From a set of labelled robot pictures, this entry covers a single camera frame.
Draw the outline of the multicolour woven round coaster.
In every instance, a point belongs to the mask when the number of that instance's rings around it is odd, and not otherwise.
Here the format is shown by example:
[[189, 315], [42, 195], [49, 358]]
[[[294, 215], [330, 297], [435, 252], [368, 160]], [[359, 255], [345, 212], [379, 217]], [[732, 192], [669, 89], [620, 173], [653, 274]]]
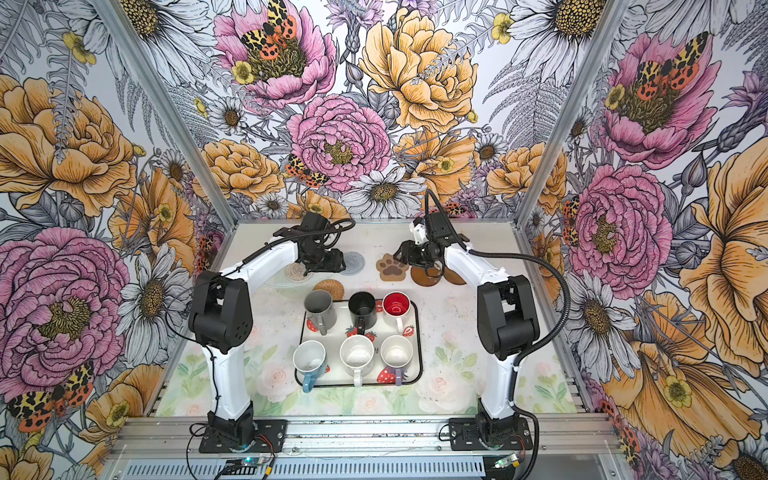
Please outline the multicolour woven round coaster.
[[301, 283], [308, 280], [313, 273], [309, 272], [302, 263], [292, 263], [284, 269], [286, 278], [291, 282]]

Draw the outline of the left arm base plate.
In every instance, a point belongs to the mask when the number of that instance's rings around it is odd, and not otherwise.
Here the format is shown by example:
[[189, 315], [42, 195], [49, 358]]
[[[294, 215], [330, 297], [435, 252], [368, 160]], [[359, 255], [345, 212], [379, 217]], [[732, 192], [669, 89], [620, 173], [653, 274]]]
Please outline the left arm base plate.
[[203, 454], [280, 453], [288, 422], [261, 419], [250, 422], [214, 417], [202, 436], [198, 451]]

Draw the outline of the rattan wicker round coaster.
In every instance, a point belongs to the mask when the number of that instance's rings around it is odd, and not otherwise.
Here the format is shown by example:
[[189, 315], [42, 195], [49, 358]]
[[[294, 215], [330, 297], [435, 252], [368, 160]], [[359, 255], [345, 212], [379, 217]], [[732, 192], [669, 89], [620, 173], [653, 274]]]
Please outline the rattan wicker round coaster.
[[313, 287], [313, 290], [329, 293], [334, 301], [341, 301], [345, 298], [345, 288], [338, 280], [322, 280]]

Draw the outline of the plain brown wooden round coaster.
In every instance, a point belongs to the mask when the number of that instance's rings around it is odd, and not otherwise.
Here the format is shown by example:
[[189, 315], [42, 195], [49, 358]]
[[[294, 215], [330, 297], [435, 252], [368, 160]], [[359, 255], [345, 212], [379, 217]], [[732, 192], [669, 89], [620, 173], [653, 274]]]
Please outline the plain brown wooden round coaster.
[[443, 271], [443, 277], [453, 285], [466, 285], [467, 282], [454, 270], [445, 268]]

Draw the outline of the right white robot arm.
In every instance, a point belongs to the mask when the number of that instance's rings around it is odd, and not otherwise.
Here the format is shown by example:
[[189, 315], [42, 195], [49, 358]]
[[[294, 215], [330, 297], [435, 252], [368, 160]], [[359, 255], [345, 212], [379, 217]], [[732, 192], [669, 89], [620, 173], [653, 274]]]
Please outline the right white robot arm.
[[413, 238], [401, 244], [396, 260], [424, 270], [451, 270], [474, 288], [478, 338], [492, 356], [476, 419], [491, 424], [516, 416], [515, 388], [523, 353], [540, 336], [530, 281], [492, 264], [506, 256], [474, 249], [443, 213], [419, 217], [409, 230]]

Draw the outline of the cork paw print coaster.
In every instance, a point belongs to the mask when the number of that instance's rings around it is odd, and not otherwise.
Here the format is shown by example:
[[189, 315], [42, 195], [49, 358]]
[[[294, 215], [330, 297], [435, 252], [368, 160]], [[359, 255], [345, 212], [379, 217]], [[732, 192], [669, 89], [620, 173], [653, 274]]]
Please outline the cork paw print coaster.
[[384, 282], [404, 281], [409, 271], [409, 266], [395, 259], [391, 254], [384, 254], [376, 262], [376, 270], [379, 278]]

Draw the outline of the white mug red inside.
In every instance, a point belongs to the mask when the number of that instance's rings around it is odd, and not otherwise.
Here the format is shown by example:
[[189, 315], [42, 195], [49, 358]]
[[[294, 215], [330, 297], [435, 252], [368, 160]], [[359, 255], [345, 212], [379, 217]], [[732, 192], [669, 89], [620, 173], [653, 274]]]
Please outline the white mug red inside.
[[382, 308], [386, 324], [395, 329], [398, 334], [402, 334], [411, 310], [410, 298], [403, 292], [390, 292], [384, 296]]

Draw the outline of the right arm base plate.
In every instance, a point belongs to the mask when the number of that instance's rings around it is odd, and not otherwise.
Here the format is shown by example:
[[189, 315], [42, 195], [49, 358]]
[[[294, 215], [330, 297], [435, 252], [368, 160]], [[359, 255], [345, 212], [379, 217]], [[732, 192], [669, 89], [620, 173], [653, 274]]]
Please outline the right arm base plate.
[[504, 419], [484, 415], [451, 418], [448, 437], [453, 451], [530, 451], [533, 448], [532, 429], [518, 414]]

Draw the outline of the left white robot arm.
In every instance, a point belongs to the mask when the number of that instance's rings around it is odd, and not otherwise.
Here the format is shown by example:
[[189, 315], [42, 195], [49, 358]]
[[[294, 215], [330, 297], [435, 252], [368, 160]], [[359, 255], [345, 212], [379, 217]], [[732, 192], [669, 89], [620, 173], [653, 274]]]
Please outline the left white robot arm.
[[317, 213], [283, 227], [252, 254], [219, 271], [205, 270], [193, 288], [188, 328], [208, 352], [212, 408], [208, 429], [236, 447], [256, 437], [253, 403], [245, 386], [244, 343], [253, 329], [251, 297], [267, 280], [291, 264], [308, 273], [340, 273], [346, 264], [336, 243], [356, 225], [330, 221]]

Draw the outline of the grey-blue woven round coaster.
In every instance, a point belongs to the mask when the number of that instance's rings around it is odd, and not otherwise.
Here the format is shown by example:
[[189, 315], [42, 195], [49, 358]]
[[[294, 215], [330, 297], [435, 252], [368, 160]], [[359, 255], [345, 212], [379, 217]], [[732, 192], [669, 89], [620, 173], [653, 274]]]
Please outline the grey-blue woven round coaster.
[[342, 275], [353, 276], [360, 273], [365, 267], [365, 259], [359, 252], [345, 252], [343, 254], [344, 269]]

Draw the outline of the scratched brown wooden round coaster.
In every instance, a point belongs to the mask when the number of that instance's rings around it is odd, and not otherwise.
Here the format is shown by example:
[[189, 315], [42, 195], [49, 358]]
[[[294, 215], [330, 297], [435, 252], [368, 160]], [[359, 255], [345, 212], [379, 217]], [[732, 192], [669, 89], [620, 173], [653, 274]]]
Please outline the scratched brown wooden round coaster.
[[442, 271], [436, 267], [422, 268], [414, 266], [410, 269], [410, 273], [413, 282], [422, 287], [435, 286], [443, 278]]

